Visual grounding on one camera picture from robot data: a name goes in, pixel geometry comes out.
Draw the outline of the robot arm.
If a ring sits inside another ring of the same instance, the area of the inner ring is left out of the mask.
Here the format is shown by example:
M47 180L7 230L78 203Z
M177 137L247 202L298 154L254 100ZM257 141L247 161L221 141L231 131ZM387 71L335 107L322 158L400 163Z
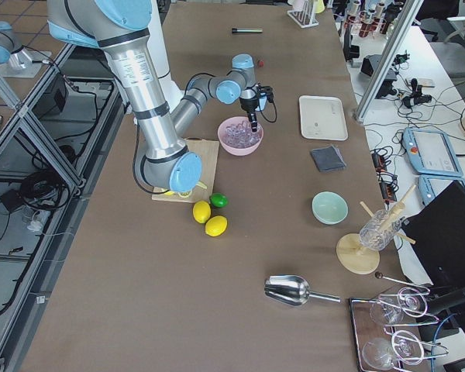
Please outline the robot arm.
M51 55L23 46L12 26L0 21L0 75L4 78L34 78Z
M234 56L224 76L191 78L176 107L169 105L152 61L167 58L155 1L49 1L47 11L52 37L110 56L146 140L144 150L135 152L133 175L150 187L186 192L200 181L202 160L182 134L208 100L239 102L251 129L258 129L260 98L270 87L257 82L249 54Z

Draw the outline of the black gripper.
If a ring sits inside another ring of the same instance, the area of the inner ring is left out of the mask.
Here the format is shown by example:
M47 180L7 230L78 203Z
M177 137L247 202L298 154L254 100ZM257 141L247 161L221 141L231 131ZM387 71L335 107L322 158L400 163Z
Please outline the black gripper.
M247 112L247 118L252 131L258 130L256 108L261 95L267 96L267 103L274 104L274 89L269 85L255 84L242 91L239 97L240 106Z

